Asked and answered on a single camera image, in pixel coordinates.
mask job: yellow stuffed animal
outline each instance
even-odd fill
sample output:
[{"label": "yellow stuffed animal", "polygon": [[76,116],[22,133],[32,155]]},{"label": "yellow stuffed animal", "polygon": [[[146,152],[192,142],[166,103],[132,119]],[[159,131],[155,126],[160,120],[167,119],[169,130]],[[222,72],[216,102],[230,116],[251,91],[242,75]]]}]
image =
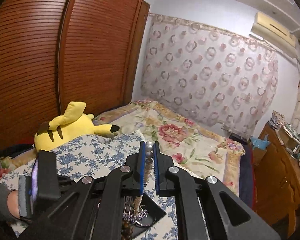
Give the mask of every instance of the yellow stuffed animal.
[{"label": "yellow stuffed animal", "polygon": [[37,151],[50,151],[66,142],[86,134],[106,135],[119,130],[119,126],[102,124],[95,126],[92,122],[93,114],[84,114],[84,102],[70,102],[65,113],[55,117],[50,122],[40,125],[34,135]]}]

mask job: gray pearl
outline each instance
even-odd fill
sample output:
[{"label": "gray pearl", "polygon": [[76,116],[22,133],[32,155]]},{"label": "gray pearl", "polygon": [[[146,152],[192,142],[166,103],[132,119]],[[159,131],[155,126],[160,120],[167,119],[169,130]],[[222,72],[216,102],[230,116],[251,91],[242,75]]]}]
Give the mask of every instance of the gray pearl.
[{"label": "gray pearl", "polygon": [[146,152],[146,158],[152,159],[153,158],[153,152]]},{"label": "gray pearl", "polygon": [[152,159],[146,159],[146,165],[151,165],[152,164]]},{"label": "gray pearl", "polygon": [[153,150],[153,144],[146,144],[146,152],[151,152]]}]

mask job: white and blue floral sheet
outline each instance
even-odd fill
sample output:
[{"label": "white and blue floral sheet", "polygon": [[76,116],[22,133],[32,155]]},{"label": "white and blue floral sheet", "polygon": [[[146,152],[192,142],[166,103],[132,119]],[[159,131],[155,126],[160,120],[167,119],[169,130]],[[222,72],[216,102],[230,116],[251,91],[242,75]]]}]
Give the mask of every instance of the white and blue floral sheet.
[{"label": "white and blue floral sheet", "polygon": [[[103,177],[110,171],[124,165],[126,157],[139,151],[140,141],[145,141],[143,134],[136,130],[111,138],[95,135],[80,136],[52,150],[57,155],[58,174],[70,176],[75,181],[85,175],[94,178]],[[1,179],[9,189],[18,189],[20,174],[30,175],[34,160],[15,169]],[[154,176],[149,180],[145,192],[167,213],[154,227],[139,235],[138,240],[178,239],[176,206],[173,197],[160,198],[155,195]],[[26,228],[17,222],[12,225],[16,235]]]}]

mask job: patterned curtain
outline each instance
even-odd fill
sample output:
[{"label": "patterned curtain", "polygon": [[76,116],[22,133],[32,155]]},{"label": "patterned curtain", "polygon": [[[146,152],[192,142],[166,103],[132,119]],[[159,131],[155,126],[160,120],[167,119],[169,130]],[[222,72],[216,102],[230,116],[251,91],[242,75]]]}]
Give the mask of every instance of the patterned curtain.
[{"label": "patterned curtain", "polygon": [[276,51],[227,30],[154,15],[141,89],[177,113],[251,135],[278,83]]}]

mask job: black tray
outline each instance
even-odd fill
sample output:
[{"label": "black tray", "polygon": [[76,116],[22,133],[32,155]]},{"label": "black tray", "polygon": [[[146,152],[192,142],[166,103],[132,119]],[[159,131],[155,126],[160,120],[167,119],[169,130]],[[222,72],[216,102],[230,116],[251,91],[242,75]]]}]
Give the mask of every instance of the black tray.
[{"label": "black tray", "polygon": [[[145,207],[143,207],[143,208],[146,209],[149,212],[149,214],[146,218],[143,218],[142,221],[140,221],[140,223],[142,223],[142,224],[151,224],[152,223],[152,225],[150,227],[152,227],[154,224],[159,222],[159,220],[167,214],[146,193],[143,194],[141,205],[145,205]],[[150,228],[150,227],[140,227],[137,224],[134,224],[132,227],[133,233],[131,235],[131,239],[134,239],[138,235],[142,234],[144,231],[148,230],[148,228]]]}]

